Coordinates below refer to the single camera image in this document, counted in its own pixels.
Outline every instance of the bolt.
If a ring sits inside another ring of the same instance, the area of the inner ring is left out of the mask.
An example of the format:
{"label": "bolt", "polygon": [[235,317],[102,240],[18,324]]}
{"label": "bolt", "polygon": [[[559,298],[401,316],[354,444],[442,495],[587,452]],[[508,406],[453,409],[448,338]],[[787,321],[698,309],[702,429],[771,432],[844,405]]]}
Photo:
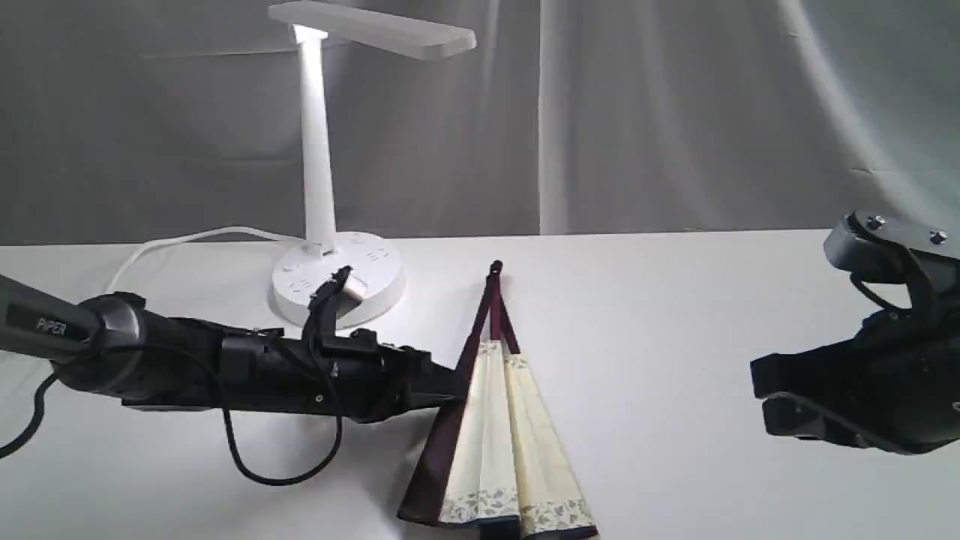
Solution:
{"label": "bolt", "polygon": [[947,233],[943,231],[930,231],[930,242],[940,245],[947,242]]}
{"label": "bolt", "polygon": [[882,215],[872,215],[867,218],[867,229],[871,231],[876,231],[880,227],[883,227],[887,224],[887,218]]}

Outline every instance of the folding fan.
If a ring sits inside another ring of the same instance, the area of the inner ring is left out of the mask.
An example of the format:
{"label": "folding fan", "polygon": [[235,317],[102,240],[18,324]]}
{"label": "folding fan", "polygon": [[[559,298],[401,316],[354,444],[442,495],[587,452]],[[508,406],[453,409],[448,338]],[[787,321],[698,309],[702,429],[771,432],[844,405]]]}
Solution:
{"label": "folding fan", "polygon": [[[467,399],[437,413],[400,505],[400,519],[478,526],[482,538],[597,535],[500,293],[487,276],[456,374]],[[490,315],[490,339],[483,340]]]}

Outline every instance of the white table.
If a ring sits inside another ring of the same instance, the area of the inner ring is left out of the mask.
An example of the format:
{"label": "white table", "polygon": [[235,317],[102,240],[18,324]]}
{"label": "white table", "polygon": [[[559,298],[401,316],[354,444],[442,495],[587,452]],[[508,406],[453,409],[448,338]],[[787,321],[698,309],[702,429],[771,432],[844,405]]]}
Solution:
{"label": "white table", "polygon": [[[873,310],[824,259],[824,231],[399,241],[408,288],[369,327],[452,365],[488,266],[603,537],[946,538],[960,444],[922,457],[764,433],[749,362],[846,339]],[[0,273],[79,301],[129,246],[0,248]],[[283,324],[269,278],[282,248],[193,244],[121,283],[165,315]],[[0,360],[0,439],[26,423],[46,368]],[[305,470],[332,421],[238,414],[264,475]],[[0,461],[0,536],[139,540],[458,538],[395,519],[432,415],[350,424],[320,477],[268,488],[237,473],[220,413],[141,413],[61,385],[19,454]]]}

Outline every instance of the white desk lamp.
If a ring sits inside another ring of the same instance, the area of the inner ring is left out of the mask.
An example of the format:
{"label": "white desk lamp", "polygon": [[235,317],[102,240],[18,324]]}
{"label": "white desk lamp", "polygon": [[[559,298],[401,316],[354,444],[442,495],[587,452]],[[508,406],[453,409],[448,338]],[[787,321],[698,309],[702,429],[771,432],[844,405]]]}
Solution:
{"label": "white desk lamp", "polygon": [[313,1],[277,4],[271,18],[294,25],[300,45],[300,107],[303,130],[303,204],[306,242],[274,268],[274,295],[284,317],[302,325],[310,295],[331,274],[351,266],[349,292],[361,304],[337,321],[349,327],[392,307],[403,293],[403,265],[389,241],[370,233],[337,233],[326,136],[321,42],[330,32],[404,56],[435,60],[476,46],[472,30]]}

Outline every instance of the fabric backdrop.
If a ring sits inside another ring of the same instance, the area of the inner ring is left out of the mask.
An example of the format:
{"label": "fabric backdrop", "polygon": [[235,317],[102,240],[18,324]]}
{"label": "fabric backdrop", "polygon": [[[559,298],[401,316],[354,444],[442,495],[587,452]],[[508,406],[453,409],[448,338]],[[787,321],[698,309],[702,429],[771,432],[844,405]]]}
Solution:
{"label": "fabric backdrop", "polygon": [[[0,3],[0,243],[302,233],[296,45],[271,3]],[[341,230],[820,228],[854,208],[960,229],[956,2],[352,5],[479,45],[324,43]]]}

